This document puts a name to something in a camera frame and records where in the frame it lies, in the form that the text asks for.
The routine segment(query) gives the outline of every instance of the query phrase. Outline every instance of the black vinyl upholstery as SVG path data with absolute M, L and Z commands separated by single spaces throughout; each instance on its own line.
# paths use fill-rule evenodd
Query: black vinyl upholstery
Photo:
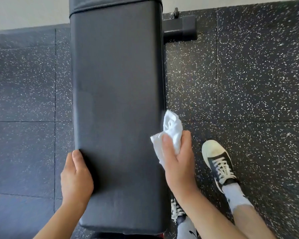
M 70 0 L 74 145 L 95 191 L 80 225 L 159 234 L 170 221 L 164 170 L 150 140 L 165 112 L 162 5 L 83 1 Z

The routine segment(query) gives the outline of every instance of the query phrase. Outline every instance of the white shoelace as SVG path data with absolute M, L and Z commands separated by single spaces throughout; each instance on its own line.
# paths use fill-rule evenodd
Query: white shoelace
M 171 202 L 171 218 L 175 221 L 175 223 L 177 217 L 180 215 L 185 215 L 185 212 L 179 207 L 179 205 L 176 205 L 176 201 Z
M 216 167 L 216 171 L 218 172 L 219 183 L 221 183 L 222 185 L 229 178 L 237 178 L 229 168 L 227 161 L 224 157 L 213 160 L 213 165 Z

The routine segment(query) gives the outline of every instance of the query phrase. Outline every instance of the sock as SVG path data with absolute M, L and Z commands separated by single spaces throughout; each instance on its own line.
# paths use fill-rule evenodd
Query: sock
M 188 216 L 177 227 L 177 239 L 197 239 L 195 226 Z
M 238 183 L 225 185 L 222 187 L 222 190 L 227 198 L 231 213 L 233 213 L 234 209 L 239 205 L 251 205 L 253 207 L 253 205 L 241 191 Z

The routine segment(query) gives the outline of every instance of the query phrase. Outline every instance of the sneaker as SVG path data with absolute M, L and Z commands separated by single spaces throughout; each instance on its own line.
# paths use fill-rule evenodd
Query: sneaker
M 224 193 L 222 187 L 239 183 L 234 174 L 234 167 L 227 151 L 215 140 L 204 142 L 201 152 L 207 166 L 211 169 L 217 188 Z
M 186 219 L 186 213 L 176 199 L 171 199 L 171 218 L 179 225 Z

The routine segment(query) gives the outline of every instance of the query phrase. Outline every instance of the white towel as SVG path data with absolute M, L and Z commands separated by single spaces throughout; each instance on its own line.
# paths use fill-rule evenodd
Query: white towel
M 180 139 L 182 137 L 182 132 L 183 125 L 182 122 L 179 120 L 178 116 L 174 112 L 167 110 L 164 116 L 163 132 L 150 137 L 154 145 L 154 150 L 158 157 L 159 163 L 163 166 L 164 169 L 165 162 L 162 149 L 162 136 L 164 134 L 167 134 L 172 138 L 175 154 L 177 155 L 180 151 Z

